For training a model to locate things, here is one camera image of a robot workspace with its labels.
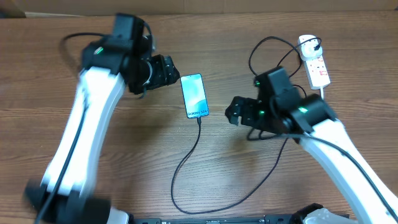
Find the black smartphone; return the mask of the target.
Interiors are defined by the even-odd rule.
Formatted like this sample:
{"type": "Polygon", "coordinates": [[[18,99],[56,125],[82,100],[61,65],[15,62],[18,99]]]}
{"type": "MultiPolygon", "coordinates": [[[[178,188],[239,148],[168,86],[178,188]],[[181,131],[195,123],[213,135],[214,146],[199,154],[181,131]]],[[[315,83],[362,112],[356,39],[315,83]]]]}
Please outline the black smartphone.
{"type": "Polygon", "coordinates": [[[200,73],[180,78],[185,111],[188,119],[208,116],[210,111],[206,99],[205,87],[200,73]]]}

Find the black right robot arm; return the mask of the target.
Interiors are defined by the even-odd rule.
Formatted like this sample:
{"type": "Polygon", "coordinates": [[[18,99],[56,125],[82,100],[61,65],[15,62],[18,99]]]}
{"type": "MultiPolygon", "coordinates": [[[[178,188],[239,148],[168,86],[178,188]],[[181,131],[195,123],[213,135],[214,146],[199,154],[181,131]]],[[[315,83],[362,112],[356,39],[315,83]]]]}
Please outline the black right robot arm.
{"type": "Polygon", "coordinates": [[[356,149],[343,123],[318,94],[300,96],[283,67],[255,76],[256,99],[236,96],[225,115],[242,124],[292,138],[325,170],[358,223],[397,223],[397,196],[356,149]]]}

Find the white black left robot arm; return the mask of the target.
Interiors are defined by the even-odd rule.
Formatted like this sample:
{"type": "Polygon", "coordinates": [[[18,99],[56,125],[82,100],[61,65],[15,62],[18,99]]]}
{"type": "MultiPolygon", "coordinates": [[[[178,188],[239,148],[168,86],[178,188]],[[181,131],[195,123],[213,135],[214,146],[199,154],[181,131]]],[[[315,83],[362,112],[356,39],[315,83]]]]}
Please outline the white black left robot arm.
{"type": "Polygon", "coordinates": [[[112,33],[100,34],[83,49],[75,101],[59,147],[41,183],[25,188],[36,223],[134,221],[109,200],[93,196],[104,137],[126,90],[143,98],[179,77],[169,56],[154,54],[149,25],[137,16],[117,14],[112,33]]]}

